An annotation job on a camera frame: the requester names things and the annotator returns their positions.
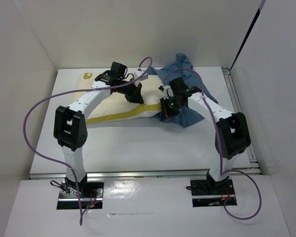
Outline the black vertical corner post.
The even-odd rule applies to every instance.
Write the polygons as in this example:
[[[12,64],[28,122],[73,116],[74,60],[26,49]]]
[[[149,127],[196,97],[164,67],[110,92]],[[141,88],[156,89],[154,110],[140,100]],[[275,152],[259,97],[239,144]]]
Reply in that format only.
[[[258,9],[257,9],[257,11],[256,11],[256,13],[255,13],[255,15],[254,15],[254,17],[253,17],[253,19],[252,19],[252,21],[251,21],[251,23],[250,23],[250,25],[249,25],[249,28],[248,28],[248,30],[247,30],[247,32],[246,32],[246,34],[245,34],[245,37],[244,37],[244,39],[243,39],[243,41],[242,41],[242,43],[241,43],[241,45],[240,45],[240,47],[239,47],[239,50],[238,50],[238,52],[237,52],[237,54],[236,54],[236,57],[235,57],[235,59],[234,59],[232,65],[231,65],[231,67],[230,67],[230,70],[233,69],[233,67],[234,67],[234,65],[235,65],[235,63],[236,63],[236,61],[237,61],[237,59],[238,59],[238,57],[239,57],[239,55],[240,55],[240,53],[241,53],[241,51],[242,51],[242,49],[243,49],[243,47],[244,47],[244,45],[245,45],[247,39],[249,38],[249,35],[250,35],[250,33],[251,33],[251,31],[252,31],[252,29],[253,29],[253,27],[254,27],[254,25],[255,25],[257,19],[258,19],[258,17],[259,17],[259,15],[260,15],[260,13],[261,13],[261,10],[262,10],[262,8],[263,8],[265,2],[266,2],[266,0],[262,0],[262,1],[261,1],[261,3],[260,3],[260,5],[259,5],[259,7],[258,7]]]

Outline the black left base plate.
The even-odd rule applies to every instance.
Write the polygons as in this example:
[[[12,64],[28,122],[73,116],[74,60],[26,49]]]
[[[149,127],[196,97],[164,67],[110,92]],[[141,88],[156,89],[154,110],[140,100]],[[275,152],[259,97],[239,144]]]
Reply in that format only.
[[[78,192],[75,188],[68,186],[65,181],[60,183],[52,180],[50,184],[59,189],[57,210],[79,209]],[[103,208],[104,181],[90,182],[80,193],[82,209]]]

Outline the cream pillow with yellow band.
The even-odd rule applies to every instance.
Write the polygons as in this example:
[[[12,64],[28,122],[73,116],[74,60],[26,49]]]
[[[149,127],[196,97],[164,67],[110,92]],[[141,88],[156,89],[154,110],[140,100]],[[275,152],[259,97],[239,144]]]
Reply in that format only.
[[[160,99],[163,97],[163,92],[159,90],[160,78],[149,75],[141,84],[143,104],[130,103],[123,94],[114,92],[93,110],[87,119],[87,124],[149,118],[157,115],[161,112]]]

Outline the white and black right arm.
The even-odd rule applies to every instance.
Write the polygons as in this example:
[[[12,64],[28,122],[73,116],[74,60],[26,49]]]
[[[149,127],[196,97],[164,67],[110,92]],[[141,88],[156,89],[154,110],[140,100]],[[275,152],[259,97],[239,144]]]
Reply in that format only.
[[[215,148],[219,156],[207,172],[202,188],[212,194],[217,193],[227,183],[236,159],[251,144],[245,115],[224,109],[206,96],[202,89],[188,87],[181,77],[172,80],[169,85],[162,84],[159,90],[163,92],[160,99],[162,121],[174,118],[183,108],[189,108],[213,122]]]

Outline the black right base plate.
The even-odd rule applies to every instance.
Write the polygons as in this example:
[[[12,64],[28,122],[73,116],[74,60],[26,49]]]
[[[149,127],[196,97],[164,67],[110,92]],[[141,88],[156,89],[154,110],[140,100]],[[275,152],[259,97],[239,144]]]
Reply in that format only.
[[[226,200],[226,206],[237,205],[231,179],[228,179],[225,184],[214,190],[210,190],[206,186],[206,180],[191,180],[190,185],[186,189],[191,192],[193,207],[223,206]]]

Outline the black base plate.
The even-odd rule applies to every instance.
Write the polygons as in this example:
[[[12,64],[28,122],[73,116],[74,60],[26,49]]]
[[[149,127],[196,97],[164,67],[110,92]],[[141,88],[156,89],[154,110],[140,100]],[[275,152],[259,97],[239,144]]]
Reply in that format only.
[[[79,209],[78,192],[75,188],[68,186],[65,181],[60,183],[52,180],[50,184],[59,189],[57,210]],[[90,182],[80,193],[82,209],[103,208],[104,181]]]
[[[191,192],[193,207],[223,206],[226,200],[226,206],[237,205],[231,179],[228,179],[225,184],[214,190],[210,190],[206,186],[206,180],[191,180],[190,185],[186,189]]]

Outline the blue fabric pillowcase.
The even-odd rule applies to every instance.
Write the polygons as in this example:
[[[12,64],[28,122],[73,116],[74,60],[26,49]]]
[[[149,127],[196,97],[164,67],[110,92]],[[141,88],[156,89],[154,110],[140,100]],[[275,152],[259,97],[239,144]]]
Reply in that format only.
[[[199,76],[191,70],[193,70],[193,65],[188,57],[183,53],[177,53],[173,63],[170,63],[161,69],[151,67],[148,71],[148,75],[158,76],[165,85],[173,79],[182,77],[188,87],[196,86],[198,88],[204,88],[206,96],[215,103],[218,103],[218,101],[210,94],[207,87],[202,85],[203,79],[200,79]],[[203,119],[204,118],[196,111],[183,107],[179,110],[179,114],[177,116],[166,120],[166,122],[175,123],[183,128],[186,128],[202,121]]]

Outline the aluminium front rail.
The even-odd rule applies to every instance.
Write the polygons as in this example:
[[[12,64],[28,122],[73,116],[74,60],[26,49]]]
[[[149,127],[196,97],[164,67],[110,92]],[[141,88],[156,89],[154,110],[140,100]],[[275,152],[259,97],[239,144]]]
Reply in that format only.
[[[203,176],[206,175],[208,169],[194,170],[162,170],[162,171],[134,171],[134,172],[88,172],[87,177],[90,179],[105,178],[148,178],[148,177],[186,177],[186,176]],[[64,173],[50,174],[30,174],[29,180],[39,179],[63,179]]]

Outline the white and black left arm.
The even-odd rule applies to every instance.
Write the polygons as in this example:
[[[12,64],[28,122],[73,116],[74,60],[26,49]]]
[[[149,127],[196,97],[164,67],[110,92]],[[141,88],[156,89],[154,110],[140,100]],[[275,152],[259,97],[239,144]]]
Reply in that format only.
[[[133,82],[137,76],[126,80],[127,67],[112,62],[111,68],[98,76],[89,91],[76,101],[55,111],[53,135],[61,146],[67,168],[65,183],[76,197],[87,193],[87,174],[83,165],[82,147],[88,136],[86,121],[93,110],[112,93],[123,94],[130,103],[143,104],[140,81]]]

